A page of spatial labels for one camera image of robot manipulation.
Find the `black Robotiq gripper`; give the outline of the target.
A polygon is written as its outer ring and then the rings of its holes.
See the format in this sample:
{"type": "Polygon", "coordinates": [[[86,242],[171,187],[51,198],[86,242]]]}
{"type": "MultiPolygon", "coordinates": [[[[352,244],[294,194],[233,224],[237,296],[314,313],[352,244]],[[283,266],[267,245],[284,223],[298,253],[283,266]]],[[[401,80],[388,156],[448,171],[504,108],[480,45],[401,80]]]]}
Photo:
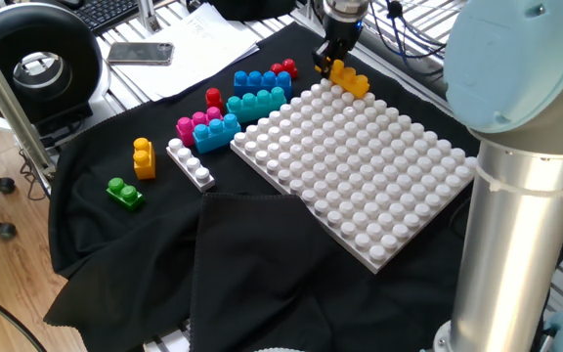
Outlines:
{"type": "Polygon", "coordinates": [[[325,18],[325,41],[313,51],[315,70],[330,73],[329,54],[341,54],[340,60],[351,66],[355,61],[354,46],[363,30],[362,21],[342,22],[334,18],[325,18]]]}

